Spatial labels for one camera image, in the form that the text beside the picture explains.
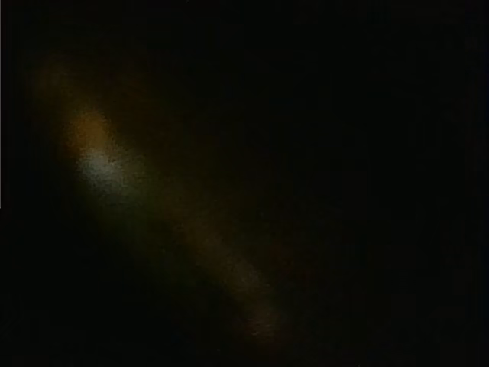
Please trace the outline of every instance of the dark background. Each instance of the dark background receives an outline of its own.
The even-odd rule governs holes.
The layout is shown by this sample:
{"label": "dark background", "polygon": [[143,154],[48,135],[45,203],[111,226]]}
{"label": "dark background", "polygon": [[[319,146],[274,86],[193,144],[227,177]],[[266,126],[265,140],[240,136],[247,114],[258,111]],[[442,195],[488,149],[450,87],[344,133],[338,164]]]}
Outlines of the dark background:
{"label": "dark background", "polygon": [[[353,336],[338,332],[345,346],[320,342],[331,356],[316,362],[431,365],[430,354],[435,365],[484,365],[480,8],[455,1],[4,2],[2,349],[14,365],[246,364],[239,352],[216,354],[184,334],[170,311],[161,316],[147,285],[100,249],[110,239],[80,209],[26,102],[25,70],[44,49],[73,43],[83,50],[85,42],[102,59],[111,47],[135,44],[156,75],[164,42],[186,88],[219,96],[222,108],[244,106],[246,123],[232,127],[242,160],[269,164],[301,193],[273,226],[297,221],[316,244],[320,224],[310,219],[325,207],[354,223],[351,266],[370,264],[358,285],[368,311],[355,322],[382,321],[369,337],[358,327],[355,339],[354,323],[340,317],[336,327]],[[302,216],[291,214],[298,206]],[[317,255],[312,268],[325,266],[322,252],[307,251]],[[302,286],[314,317],[321,280]],[[320,326],[310,331],[326,338]]]}

